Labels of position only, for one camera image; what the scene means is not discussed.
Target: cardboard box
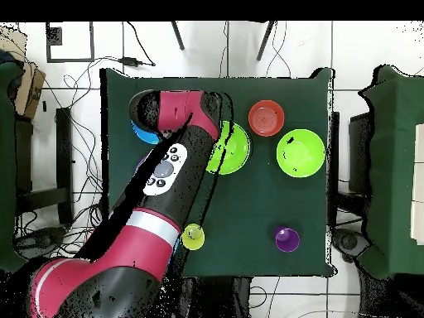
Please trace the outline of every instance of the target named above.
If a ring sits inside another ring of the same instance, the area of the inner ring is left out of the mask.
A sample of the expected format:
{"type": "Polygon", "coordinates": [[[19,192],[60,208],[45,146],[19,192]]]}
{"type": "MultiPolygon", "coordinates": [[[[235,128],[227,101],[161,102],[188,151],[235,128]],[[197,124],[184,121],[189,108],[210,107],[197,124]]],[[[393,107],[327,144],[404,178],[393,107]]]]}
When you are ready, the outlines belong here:
{"type": "Polygon", "coordinates": [[[17,90],[15,109],[23,117],[34,118],[46,74],[38,70],[33,62],[24,63],[23,69],[25,73],[22,76],[22,84],[17,90]]]}
{"type": "Polygon", "coordinates": [[[0,26],[0,49],[8,51],[19,61],[25,61],[27,35],[7,26],[0,26]]]}
{"type": "Polygon", "coordinates": [[[24,116],[28,118],[34,118],[36,116],[36,108],[40,102],[41,88],[43,87],[46,74],[36,69],[34,78],[32,79],[32,86],[30,93],[28,94],[28,101],[26,103],[26,109],[24,116]]]}
{"type": "Polygon", "coordinates": [[[19,115],[34,118],[46,75],[26,58],[27,35],[7,26],[0,26],[0,49],[9,52],[24,69],[17,90],[15,108],[19,115]]]}

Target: button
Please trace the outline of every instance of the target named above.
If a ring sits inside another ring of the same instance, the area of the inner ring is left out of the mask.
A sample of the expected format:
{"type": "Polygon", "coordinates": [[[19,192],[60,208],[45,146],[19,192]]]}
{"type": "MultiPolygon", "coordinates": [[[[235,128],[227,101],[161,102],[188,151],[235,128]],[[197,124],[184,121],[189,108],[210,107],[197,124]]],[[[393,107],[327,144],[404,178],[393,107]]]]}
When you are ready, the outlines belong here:
{"type": "Polygon", "coordinates": [[[157,178],[166,178],[170,176],[174,171],[174,166],[169,161],[161,161],[159,165],[156,166],[155,171],[153,174],[157,178]]]}

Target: green table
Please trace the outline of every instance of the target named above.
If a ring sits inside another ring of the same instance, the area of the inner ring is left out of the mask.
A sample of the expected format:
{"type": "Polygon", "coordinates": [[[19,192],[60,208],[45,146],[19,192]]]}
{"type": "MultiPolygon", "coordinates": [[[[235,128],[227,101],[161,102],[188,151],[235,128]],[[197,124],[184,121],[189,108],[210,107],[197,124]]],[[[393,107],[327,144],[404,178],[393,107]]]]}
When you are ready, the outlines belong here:
{"type": "MultiPolygon", "coordinates": [[[[106,70],[109,208],[152,148],[131,128],[128,103],[135,93],[145,89],[225,92],[234,103],[234,121],[247,132],[250,108],[259,100],[271,99],[284,110],[284,126],[272,137],[251,132],[249,160],[234,174],[219,177],[203,226],[205,244],[190,253],[183,275],[332,275],[333,268],[325,263],[325,166],[311,177],[295,179],[281,171],[276,159],[278,141],[292,129],[310,129],[326,142],[330,78],[330,69],[319,70],[310,79],[132,79],[106,70]],[[273,230],[281,224],[301,236],[294,253],[275,247],[273,230]]],[[[223,119],[229,120],[227,108],[223,119]]],[[[199,219],[212,177],[205,173],[187,224],[199,219]]]]}

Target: lime green bowl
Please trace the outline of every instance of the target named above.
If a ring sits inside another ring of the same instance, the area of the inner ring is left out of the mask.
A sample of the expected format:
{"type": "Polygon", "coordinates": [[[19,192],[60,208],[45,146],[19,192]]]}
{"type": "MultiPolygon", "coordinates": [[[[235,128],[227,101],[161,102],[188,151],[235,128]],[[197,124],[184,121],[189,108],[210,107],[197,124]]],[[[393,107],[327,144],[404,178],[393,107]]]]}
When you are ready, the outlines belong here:
{"type": "Polygon", "coordinates": [[[288,132],[277,145],[277,162],[289,176],[312,176],[325,160],[325,146],[320,137],[307,129],[288,132]]]}
{"type": "Polygon", "coordinates": [[[220,175],[228,175],[239,170],[248,160],[250,153],[250,140],[248,134],[237,124],[234,123],[234,130],[227,145],[225,139],[229,135],[229,121],[222,122],[221,136],[215,143],[214,149],[210,155],[206,170],[209,173],[215,173],[218,170],[219,163],[224,149],[226,150],[224,161],[219,169],[220,175]]]}

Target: white floor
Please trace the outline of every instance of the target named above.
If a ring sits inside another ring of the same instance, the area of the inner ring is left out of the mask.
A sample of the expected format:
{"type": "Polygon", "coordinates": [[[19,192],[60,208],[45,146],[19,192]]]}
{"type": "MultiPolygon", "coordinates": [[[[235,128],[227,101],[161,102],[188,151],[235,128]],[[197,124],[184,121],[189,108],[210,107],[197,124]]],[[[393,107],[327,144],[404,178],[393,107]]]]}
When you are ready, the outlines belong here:
{"type": "MultiPolygon", "coordinates": [[[[138,36],[156,67],[143,66],[124,68],[132,77],[191,76],[218,77],[226,38],[224,22],[178,22],[185,50],[177,44],[169,22],[134,22],[138,36]]],[[[46,101],[46,112],[38,108],[33,135],[32,180],[34,190],[55,186],[55,109],[66,106],[72,100],[75,89],[73,82],[64,80],[64,75],[75,79],[86,70],[88,63],[46,63],[46,33],[44,23],[9,23],[27,34],[26,56],[35,61],[46,72],[41,101],[46,101]]],[[[52,57],[89,57],[88,22],[63,22],[63,47],[52,50],[52,57]]],[[[286,23],[280,21],[275,36],[275,47],[280,48],[286,23]]],[[[254,22],[230,22],[229,27],[229,76],[265,76],[267,67],[275,55],[272,35],[260,62],[256,61],[258,49],[267,24],[254,22]]],[[[340,179],[349,179],[349,118],[368,112],[365,101],[358,91],[371,83],[373,69],[381,64],[392,64],[402,72],[413,75],[424,66],[424,29],[422,22],[288,22],[285,43],[281,56],[290,66],[292,78],[307,78],[319,67],[335,69],[335,110],[340,112],[340,179]]],[[[132,28],[121,22],[94,22],[94,55],[137,57],[147,61],[138,45],[132,28]]],[[[96,136],[94,159],[99,168],[100,160],[100,93],[99,68],[113,67],[123,70],[122,65],[102,60],[90,76],[91,90],[73,108],[73,117],[90,128],[96,136]]],[[[222,76],[226,76],[226,54],[222,63],[222,76]]],[[[288,76],[289,70],[278,57],[273,61],[268,76],[288,76]]],[[[89,77],[85,74],[79,81],[77,97],[87,92],[89,77]]],[[[93,147],[94,139],[82,128],[80,131],[93,147]]],[[[84,145],[78,132],[73,131],[74,145],[88,158],[89,148],[84,145]]],[[[75,200],[85,181],[86,164],[83,157],[74,152],[75,200]]],[[[340,182],[340,189],[347,190],[347,184],[340,182]]],[[[96,189],[88,184],[80,200],[75,203],[75,213],[99,200],[96,189]]],[[[37,211],[39,218],[34,228],[57,224],[55,206],[37,211]]],[[[87,225],[87,215],[75,224],[87,225]]],[[[340,213],[339,221],[349,220],[340,213]]],[[[338,272],[326,279],[323,277],[281,277],[276,289],[277,277],[255,277],[253,279],[251,306],[252,318],[356,318],[359,309],[359,278],[353,264],[345,263],[332,250],[331,262],[338,272]],[[268,296],[263,295],[262,287],[268,296]]]]}

